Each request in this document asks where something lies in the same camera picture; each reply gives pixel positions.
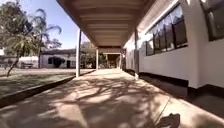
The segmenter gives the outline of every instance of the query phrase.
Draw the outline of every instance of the roof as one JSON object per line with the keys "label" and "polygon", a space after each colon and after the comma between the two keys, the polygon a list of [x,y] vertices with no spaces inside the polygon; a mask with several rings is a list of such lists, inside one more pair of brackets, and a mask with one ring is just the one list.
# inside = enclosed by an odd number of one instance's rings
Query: roof
{"label": "roof", "polygon": [[54,50],[47,50],[47,51],[42,51],[42,55],[55,55],[55,54],[75,54],[76,50],[75,49],[54,49]]}
{"label": "roof", "polygon": [[98,48],[121,48],[155,0],[58,0]]}

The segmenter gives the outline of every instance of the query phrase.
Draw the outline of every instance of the distant building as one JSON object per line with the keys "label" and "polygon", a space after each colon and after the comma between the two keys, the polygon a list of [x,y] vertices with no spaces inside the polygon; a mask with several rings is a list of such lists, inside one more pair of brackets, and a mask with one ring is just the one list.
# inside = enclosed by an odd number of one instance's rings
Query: distant building
{"label": "distant building", "polygon": [[54,68],[52,57],[59,57],[65,60],[60,68],[75,68],[75,52],[75,49],[43,51],[40,56],[40,67]]}

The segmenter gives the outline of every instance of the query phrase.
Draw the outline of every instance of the white wall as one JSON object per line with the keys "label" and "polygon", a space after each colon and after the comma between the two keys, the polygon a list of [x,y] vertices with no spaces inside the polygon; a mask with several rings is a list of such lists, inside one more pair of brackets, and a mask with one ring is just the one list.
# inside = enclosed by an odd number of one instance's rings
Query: white wall
{"label": "white wall", "polygon": [[202,68],[204,84],[224,87],[224,39],[205,45]]}
{"label": "white wall", "polygon": [[41,68],[54,68],[53,64],[48,64],[48,59],[51,57],[61,57],[65,59],[65,63],[61,64],[60,68],[67,68],[67,60],[70,60],[70,67],[75,67],[75,55],[68,56],[68,55],[42,55],[41,56]]}
{"label": "white wall", "polygon": [[[179,0],[183,9],[185,25],[187,30],[188,47],[170,52],[164,52],[152,56],[146,56],[145,46],[142,44],[145,33],[152,26],[161,14],[165,12],[154,9],[160,6],[160,9],[169,10],[171,3],[175,0],[169,0],[169,4],[161,5],[162,0],[157,0],[144,19],[147,22],[140,24],[141,45],[139,49],[139,68],[140,72],[148,72],[173,78],[180,78],[189,81],[189,86],[200,88],[206,84],[212,84],[224,87],[224,39],[209,42],[208,30],[200,0]],[[131,66],[132,56],[131,45],[133,40],[128,42],[127,50],[127,68]]]}
{"label": "white wall", "polygon": [[140,55],[140,72],[188,80],[188,48],[152,56]]}
{"label": "white wall", "polygon": [[3,56],[3,55],[4,55],[4,50],[0,49],[0,56]]}

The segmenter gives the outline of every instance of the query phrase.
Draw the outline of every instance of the concrete floor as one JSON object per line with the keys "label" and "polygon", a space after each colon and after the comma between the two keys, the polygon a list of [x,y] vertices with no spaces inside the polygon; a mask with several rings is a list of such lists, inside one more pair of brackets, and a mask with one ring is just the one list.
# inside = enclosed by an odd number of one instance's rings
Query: concrete floor
{"label": "concrete floor", "polygon": [[9,128],[224,128],[223,119],[118,69],[74,79],[0,115]]}

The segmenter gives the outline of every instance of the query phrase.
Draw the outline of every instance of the window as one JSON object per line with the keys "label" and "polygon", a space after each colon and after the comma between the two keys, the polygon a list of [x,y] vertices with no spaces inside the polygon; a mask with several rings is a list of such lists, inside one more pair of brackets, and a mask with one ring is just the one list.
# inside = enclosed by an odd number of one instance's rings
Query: window
{"label": "window", "polygon": [[151,36],[151,40],[146,43],[148,56],[186,47],[187,37],[182,8],[178,5],[170,11],[148,31],[147,35]]}
{"label": "window", "polygon": [[201,0],[207,19],[210,40],[224,37],[224,1]]}
{"label": "window", "polygon": [[52,57],[48,59],[48,64],[53,64],[53,58]]}
{"label": "window", "polygon": [[146,55],[150,56],[153,54],[154,54],[153,40],[146,41]]}

